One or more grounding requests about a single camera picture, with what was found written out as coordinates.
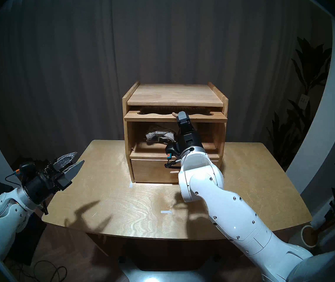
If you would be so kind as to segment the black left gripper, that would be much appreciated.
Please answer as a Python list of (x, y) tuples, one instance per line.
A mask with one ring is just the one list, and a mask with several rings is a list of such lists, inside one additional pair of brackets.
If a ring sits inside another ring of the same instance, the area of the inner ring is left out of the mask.
[(61, 176), (59, 171), (69, 164), (76, 154), (77, 152), (72, 152), (62, 155), (53, 167), (47, 166), (37, 170), (34, 165), (27, 165), (23, 169), (23, 189), (34, 204), (41, 204), (51, 194), (56, 193), (58, 188), (67, 188), (72, 184), (72, 179), (78, 174), (85, 160), (70, 165), (63, 170)]

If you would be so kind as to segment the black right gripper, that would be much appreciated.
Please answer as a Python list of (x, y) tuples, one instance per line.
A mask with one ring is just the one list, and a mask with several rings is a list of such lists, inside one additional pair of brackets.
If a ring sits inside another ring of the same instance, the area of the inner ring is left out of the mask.
[(184, 111), (178, 113), (178, 127), (181, 135), (178, 137), (175, 144), (176, 157), (179, 157), (188, 148), (202, 148), (200, 134), (197, 131), (194, 131), (194, 126), (190, 121), (189, 115)]

